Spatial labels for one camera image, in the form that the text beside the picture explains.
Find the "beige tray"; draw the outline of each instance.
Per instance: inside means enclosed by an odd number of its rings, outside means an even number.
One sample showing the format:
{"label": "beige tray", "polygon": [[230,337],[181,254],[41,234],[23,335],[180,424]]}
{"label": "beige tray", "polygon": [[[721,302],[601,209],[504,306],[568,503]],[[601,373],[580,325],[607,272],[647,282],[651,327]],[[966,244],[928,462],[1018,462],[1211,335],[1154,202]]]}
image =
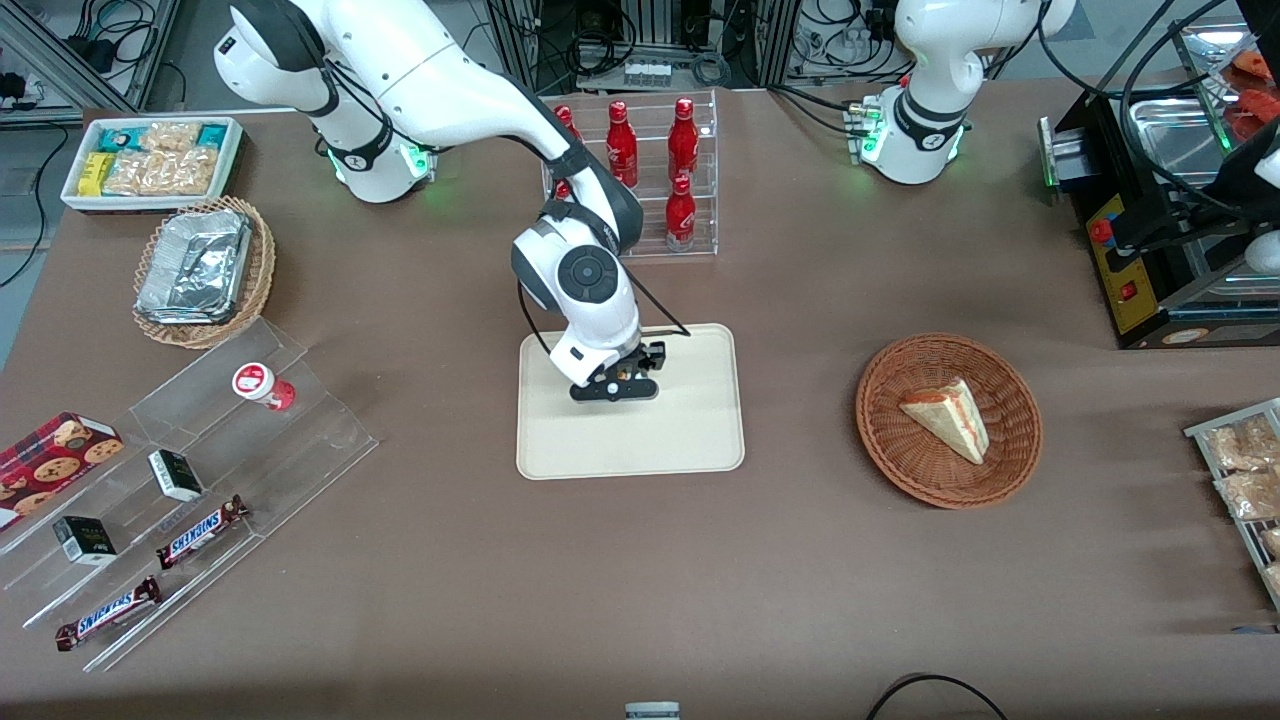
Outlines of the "beige tray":
{"label": "beige tray", "polygon": [[[516,466],[530,480],[721,473],[742,464],[733,333],[689,325],[667,336],[653,400],[579,404],[538,338],[520,345]],[[543,333],[554,345],[561,333]]]}

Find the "yellow panel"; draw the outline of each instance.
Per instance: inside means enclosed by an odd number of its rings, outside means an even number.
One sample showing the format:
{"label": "yellow panel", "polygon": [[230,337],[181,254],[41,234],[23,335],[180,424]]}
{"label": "yellow panel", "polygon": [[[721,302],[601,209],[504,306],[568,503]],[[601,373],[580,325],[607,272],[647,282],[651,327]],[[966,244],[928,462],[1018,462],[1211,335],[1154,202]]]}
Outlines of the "yellow panel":
{"label": "yellow panel", "polygon": [[[1120,196],[1115,196],[1102,206],[1096,215],[1089,218],[1084,229],[1088,232],[1094,220],[1105,219],[1107,215],[1124,213],[1124,204]],[[1128,268],[1119,273],[1112,273],[1107,268],[1107,247],[1089,241],[1093,256],[1097,259],[1098,275],[1102,278],[1102,287],[1106,288],[1107,305],[1111,307],[1111,316],[1116,320],[1120,333],[1126,333],[1156,315],[1160,305],[1156,302],[1156,291],[1151,287],[1151,278],[1147,277],[1147,265],[1142,260],[1134,260]],[[1120,288],[1126,283],[1133,283],[1138,293],[1129,300],[1123,300]]]}

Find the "white storage box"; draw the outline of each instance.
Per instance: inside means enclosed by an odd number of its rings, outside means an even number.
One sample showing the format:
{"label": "white storage box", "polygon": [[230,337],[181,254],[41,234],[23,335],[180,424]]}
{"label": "white storage box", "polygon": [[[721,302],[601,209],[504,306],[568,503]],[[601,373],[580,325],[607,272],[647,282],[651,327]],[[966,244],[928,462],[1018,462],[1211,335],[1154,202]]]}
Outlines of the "white storage box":
{"label": "white storage box", "polygon": [[[218,150],[218,164],[214,165],[214,179],[209,183],[209,192],[205,195],[150,195],[150,196],[82,196],[77,193],[81,173],[84,170],[84,160],[90,152],[97,150],[99,141],[104,131],[133,128],[154,122],[166,123],[201,123],[206,126],[227,126],[227,136]],[[241,124],[227,115],[164,115],[164,117],[133,117],[133,118],[105,118],[93,120],[84,128],[84,138],[81,140],[79,150],[76,151],[76,161],[67,173],[67,182],[63,183],[63,202],[82,213],[147,213],[174,210],[187,208],[206,200],[216,200],[223,196],[227,182],[230,179],[232,168],[236,165],[243,129]]]}

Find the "black box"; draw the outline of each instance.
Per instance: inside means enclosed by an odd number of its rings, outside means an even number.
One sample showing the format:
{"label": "black box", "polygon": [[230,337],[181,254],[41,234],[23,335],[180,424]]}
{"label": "black box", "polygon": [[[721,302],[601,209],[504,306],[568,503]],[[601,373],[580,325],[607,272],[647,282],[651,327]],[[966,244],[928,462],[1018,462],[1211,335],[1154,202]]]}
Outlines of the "black box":
{"label": "black box", "polygon": [[72,562],[106,565],[115,560],[115,546],[106,537],[101,520],[64,515],[54,523],[54,534]]}
{"label": "black box", "polygon": [[160,492],[179,501],[196,502],[205,488],[200,487],[200,479],[187,464],[187,459],[177,452],[157,450],[147,460],[151,462],[151,474],[160,483]]}

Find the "red button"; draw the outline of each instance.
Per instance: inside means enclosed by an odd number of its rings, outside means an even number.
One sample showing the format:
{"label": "red button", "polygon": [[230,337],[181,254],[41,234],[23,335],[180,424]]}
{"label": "red button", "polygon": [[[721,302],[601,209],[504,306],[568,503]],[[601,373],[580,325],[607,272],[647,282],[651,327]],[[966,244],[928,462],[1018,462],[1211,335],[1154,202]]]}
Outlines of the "red button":
{"label": "red button", "polygon": [[1089,225],[1089,238],[1098,245],[1102,245],[1115,237],[1115,232],[1111,229],[1111,220],[1093,220]]}

